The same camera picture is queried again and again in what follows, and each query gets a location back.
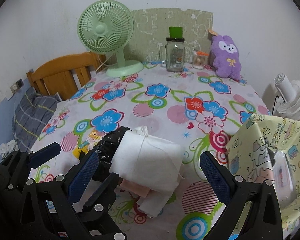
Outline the black speckled cloth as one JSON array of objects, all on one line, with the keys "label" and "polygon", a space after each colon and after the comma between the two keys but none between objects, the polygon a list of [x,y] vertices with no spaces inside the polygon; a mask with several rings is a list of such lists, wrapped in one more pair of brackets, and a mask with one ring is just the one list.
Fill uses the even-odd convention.
[{"label": "black speckled cloth", "polygon": [[93,152],[89,163],[85,165],[80,182],[89,183],[91,180],[103,182],[110,175],[111,161],[118,149],[123,136],[130,128],[120,126],[118,129],[104,135],[103,139],[89,152]]}]

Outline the beige white sock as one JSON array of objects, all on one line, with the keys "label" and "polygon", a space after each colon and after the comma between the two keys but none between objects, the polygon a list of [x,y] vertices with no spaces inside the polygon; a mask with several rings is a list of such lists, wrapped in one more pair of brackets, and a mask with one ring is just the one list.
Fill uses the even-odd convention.
[{"label": "beige white sock", "polygon": [[158,217],[161,210],[167,204],[172,194],[162,194],[157,191],[150,191],[146,198],[137,201],[139,210],[149,218]]}]

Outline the white cloth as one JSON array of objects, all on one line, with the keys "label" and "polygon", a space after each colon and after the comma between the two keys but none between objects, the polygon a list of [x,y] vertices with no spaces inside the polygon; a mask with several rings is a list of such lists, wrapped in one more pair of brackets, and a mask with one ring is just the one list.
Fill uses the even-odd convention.
[{"label": "white cloth", "polygon": [[121,178],[160,193],[172,193],[178,186],[184,147],[152,136],[146,126],[126,131],[109,171]]},{"label": "white cloth", "polygon": [[7,143],[2,143],[0,145],[0,156],[2,159],[6,158],[13,151],[18,151],[19,147],[15,140],[11,140]]}]

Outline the white crumpled cloth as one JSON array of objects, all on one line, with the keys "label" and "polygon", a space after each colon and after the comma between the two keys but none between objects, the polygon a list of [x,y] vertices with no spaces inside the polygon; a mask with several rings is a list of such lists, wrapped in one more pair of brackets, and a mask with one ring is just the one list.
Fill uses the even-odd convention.
[{"label": "white crumpled cloth", "polygon": [[11,140],[7,143],[2,143],[0,145],[0,156],[2,159],[6,158],[13,151],[18,151],[19,147],[15,140]]}]

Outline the grey plaid pillow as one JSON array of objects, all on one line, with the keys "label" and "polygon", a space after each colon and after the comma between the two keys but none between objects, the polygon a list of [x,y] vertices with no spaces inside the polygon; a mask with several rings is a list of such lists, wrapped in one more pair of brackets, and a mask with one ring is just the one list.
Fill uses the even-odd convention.
[{"label": "grey plaid pillow", "polygon": [[12,134],[21,152],[27,152],[54,115],[61,98],[42,95],[30,87],[18,103],[12,118]]}]

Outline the blue bed sheet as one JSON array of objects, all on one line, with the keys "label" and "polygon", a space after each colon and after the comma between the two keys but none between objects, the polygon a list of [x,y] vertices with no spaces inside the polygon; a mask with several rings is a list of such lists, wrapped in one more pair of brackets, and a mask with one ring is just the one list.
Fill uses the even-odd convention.
[{"label": "blue bed sheet", "polygon": [[12,124],[15,107],[21,101],[25,92],[30,88],[28,79],[23,81],[24,85],[19,91],[16,92],[9,100],[4,98],[0,103],[0,145],[7,143],[13,139]]}]

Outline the yellow cartoon fabric bin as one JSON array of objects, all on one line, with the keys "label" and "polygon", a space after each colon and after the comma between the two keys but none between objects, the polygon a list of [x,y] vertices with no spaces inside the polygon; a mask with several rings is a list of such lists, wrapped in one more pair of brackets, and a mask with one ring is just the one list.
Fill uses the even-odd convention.
[{"label": "yellow cartoon fabric bin", "polygon": [[254,113],[229,133],[228,169],[248,182],[273,183],[287,237],[300,225],[300,121]]}]

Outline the white standing fan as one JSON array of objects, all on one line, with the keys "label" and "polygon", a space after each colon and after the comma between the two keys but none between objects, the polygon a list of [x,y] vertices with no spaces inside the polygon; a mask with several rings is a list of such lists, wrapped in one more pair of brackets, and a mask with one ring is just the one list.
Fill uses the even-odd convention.
[{"label": "white standing fan", "polygon": [[290,81],[287,75],[279,73],[274,85],[280,95],[274,106],[274,114],[300,121],[300,80]]}]

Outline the floral tablecloth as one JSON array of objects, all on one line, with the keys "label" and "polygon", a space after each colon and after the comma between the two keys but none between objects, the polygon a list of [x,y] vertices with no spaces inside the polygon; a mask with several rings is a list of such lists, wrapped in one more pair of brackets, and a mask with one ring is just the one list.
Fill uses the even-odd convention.
[{"label": "floral tablecloth", "polygon": [[200,169],[200,154],[210,151],[228,163],[229,131],[252,113],[269,110],[244,80],[222,79],[211,67],[187,66],[181,73],[147,63],[141,72],[121,78],[98,73],[59,105],[33,151],[52,142],[61,152],[30,172],[48,182],[78,162],[73,150],[93,129],[105,134],[125,126],[146,126],[150,135],[184,147],[183,179],[156,218],[139,210],[134,193],[116,189],[109,214],[129,239],[203,239],[223,211]]}]

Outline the green desk fan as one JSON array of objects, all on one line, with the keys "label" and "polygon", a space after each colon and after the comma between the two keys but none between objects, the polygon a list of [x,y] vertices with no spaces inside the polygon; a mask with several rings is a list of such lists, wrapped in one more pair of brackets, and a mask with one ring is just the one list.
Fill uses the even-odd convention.
[{"label": "green desk fan", "polygon": [[117,63],[107,68],[108,77],[129,76],[143,70],[140,61],[125,59],[124,48],[133,31],[131,11],[114,0],[100,0],[89,5],[77,23],[77,34],[85,48],[96,54],[116,55]]}]

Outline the glass mason jar mug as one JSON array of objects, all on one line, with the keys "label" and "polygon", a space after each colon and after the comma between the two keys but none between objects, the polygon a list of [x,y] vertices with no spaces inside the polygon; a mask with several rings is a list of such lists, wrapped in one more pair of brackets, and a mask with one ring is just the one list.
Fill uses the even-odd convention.
[{"label": "glass mason jar mug", "polygon": [[184,38],[166,38],[166,44],[160,47],[159,59],[169,72],[182,72],[185,64]]}]

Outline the cotton swab jar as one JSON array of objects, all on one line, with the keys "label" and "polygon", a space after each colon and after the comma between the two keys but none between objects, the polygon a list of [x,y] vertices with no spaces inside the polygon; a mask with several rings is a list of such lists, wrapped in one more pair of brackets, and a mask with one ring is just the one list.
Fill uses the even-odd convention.
[{"label": "cotton swab jar", "polygon": [[194,50],[192,54],[192,66],[195,69],[203,69],[205,65],[208,65],[209,53],[203,51]]}]

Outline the green patterned cardboard panel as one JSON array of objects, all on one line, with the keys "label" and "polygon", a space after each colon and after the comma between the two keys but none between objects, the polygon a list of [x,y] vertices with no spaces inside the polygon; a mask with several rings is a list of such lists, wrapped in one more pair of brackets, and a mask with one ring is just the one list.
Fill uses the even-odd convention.
[{"label": "green patterned cardboard panel", "polygon": [[194,50],[210,52],[209,30],[213,25],[211,12],[153,8],[133,10],[132,16],[134,32],[125,47],[127,60],[159,61],[167,38],[184,39],[185,62],[191,61]]}]

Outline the purple plush bunny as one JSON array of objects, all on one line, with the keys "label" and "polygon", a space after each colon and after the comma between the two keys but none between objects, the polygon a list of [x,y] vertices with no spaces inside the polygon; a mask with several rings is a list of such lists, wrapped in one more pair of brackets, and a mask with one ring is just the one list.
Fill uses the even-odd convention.
[{"label": "purple plush bunny", "polygon": [[233,39],[228,35],[219,35],[212,29],[209,29],[209,34],[212,37],[210,54],[216,75],[239,81],[242,66],[239,61],[239,51]]}]

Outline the green cup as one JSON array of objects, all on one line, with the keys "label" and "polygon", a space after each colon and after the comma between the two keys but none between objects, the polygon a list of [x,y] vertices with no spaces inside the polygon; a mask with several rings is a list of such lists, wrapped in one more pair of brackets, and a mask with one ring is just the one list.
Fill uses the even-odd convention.
[{"label": "green cup", "polygon": [[169,27],[169,38],[183,38],[183,28],[182,27]]}]

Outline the wall socket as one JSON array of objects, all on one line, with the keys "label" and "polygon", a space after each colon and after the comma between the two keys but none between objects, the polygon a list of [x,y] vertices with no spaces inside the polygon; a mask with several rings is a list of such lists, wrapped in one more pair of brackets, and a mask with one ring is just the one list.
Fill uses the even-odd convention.
[{"label": "wall socket", "polygon": [[19,89],[21,89],[21,87],[23,87],[24,83],[22,79],[19,79],[16,83],[14,83],[10,89],[12,91],[12,93],[15,93],[16,91],[18,91]]}]

